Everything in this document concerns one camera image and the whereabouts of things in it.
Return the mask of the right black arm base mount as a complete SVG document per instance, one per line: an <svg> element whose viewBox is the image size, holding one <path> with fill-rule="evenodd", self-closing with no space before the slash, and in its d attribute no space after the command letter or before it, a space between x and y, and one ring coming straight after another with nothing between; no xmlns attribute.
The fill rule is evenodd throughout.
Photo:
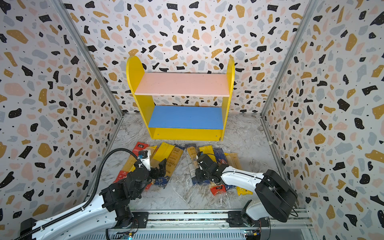
<svg viewBox="0 0 384 240"><path fill-rule="evenodd" d="M259 220L252 220L242 211L229 211L227 223L231 228L260 228L269 227L269 219L261 218Z"/></svg>

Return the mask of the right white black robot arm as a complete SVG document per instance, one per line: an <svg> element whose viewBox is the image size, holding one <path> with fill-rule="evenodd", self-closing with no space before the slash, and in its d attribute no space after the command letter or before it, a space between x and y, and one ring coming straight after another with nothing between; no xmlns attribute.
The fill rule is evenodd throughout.
<svg viewBox="0 0 384 240"><path fill-rule="evenodd" d="M199 152L199 167L196 177L199 182L209 180L216 185L236 186L255 193L259 200L248 201L239 217L232 217L228 223L253 227L262 218L274 218L287 222L294 210L298 194L275 171L251 173L236 169L227 164L218 164L210 158L210 154Z"/></svg>

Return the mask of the yellow navy spaghetti bag figure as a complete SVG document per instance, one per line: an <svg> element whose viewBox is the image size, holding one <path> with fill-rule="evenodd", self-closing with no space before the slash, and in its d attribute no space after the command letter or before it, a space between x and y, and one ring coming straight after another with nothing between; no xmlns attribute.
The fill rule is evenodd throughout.
<svg viewBox="0 0 384 240"><path fill-rule="evenodd" d="M198 159L198 150L196 144L186 144L186 149L192 161Z"/></svg>

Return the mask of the yellow top spaghetti bag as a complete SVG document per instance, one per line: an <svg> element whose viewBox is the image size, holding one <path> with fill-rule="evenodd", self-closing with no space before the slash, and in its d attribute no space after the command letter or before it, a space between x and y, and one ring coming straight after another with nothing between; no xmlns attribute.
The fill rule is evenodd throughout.
<svg viewBox="0 0 384 240"><path fill-rule="evenodd" d="M208 155L213 162L215 163L217 162L213 147L211 145L199 147L199 151L202 152L203 154Z"/></svg>
<svg viewBox="0 0 384 240"><path fill-rule="evenodd" d="M157 161L157 163L159 164L163 159L168 159L174 147L174 145L162 143L153 155L153 160Z"/></svg>

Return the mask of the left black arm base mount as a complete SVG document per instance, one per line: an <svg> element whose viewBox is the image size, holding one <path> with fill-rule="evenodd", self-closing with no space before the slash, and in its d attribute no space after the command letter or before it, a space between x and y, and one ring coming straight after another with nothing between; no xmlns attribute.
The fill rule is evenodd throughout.
<svg viewBox="0 0 384 240"><path fill-rule="evenodd" d="M137 229L145 229L149 220L149 212L132 212L130 217L125 217L118 221L115 229L124 231L135 231Z"/></svg>

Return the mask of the white label spaghetti bag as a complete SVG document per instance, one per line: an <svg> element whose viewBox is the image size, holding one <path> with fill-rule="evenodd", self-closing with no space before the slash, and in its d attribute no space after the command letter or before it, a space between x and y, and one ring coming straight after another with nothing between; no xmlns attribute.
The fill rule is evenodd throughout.
<svg viewBox="0 0 384 240"><path fill-rule="evenodd" d="M198 181L196 179L196 175L195 175L195 171L196 169L199 167L197 161L192 161L189 154L188 154L188 166L189 166L189 171L190 171L190 175L191 175L191 179L192 179L192 184L193 185L196 185L198 184Z"/></svg>

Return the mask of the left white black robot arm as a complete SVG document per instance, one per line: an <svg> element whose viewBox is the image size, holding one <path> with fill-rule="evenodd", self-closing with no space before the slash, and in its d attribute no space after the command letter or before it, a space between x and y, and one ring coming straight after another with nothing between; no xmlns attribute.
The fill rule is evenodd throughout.
<svg viewBox="0 0 384 240"><path fill-rule="evenodd" d="M132 200L140 199L147 185L165 176L166 160L158 168L136 168L126 178L109 185L79 208L72 208L54 217L21 223L20 240L74 240L95 231L115 226L139 225L129 208Z"/></svg>

